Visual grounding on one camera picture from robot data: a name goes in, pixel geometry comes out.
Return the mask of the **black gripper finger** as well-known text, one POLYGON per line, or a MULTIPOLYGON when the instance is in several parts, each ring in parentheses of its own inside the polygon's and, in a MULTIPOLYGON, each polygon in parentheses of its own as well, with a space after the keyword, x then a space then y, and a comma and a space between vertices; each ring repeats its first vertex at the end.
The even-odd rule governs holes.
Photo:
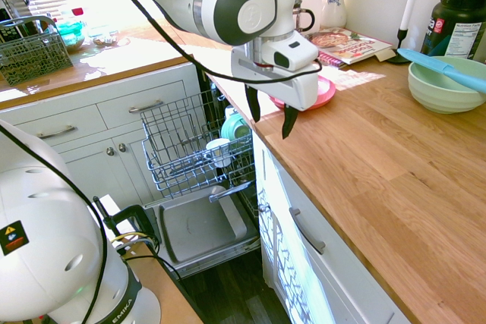
POLYGON ((258 101, 257 90, 249 85, 245 86, 245 95, 251 116, 254 121, 260 120, 260 104, 258 101))
POLYGON ((282 125, 282 138, 285 139, 290 135, 293 129, 293 126, 298 117, 298 110, 290 105, 284 105, 283 111, 284 122, 282 125))

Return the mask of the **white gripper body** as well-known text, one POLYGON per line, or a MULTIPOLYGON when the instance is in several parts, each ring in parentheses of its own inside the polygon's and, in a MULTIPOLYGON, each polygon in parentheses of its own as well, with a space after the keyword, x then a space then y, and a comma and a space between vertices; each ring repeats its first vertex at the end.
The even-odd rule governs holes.
POLYGON ((281 68, 250 71, 246 79, 264 80, 264 83, 247 85, 299 111, 310 108, 317 101, 318 73, 315 67, 304 67, 297 71, 285 71, 281 68))

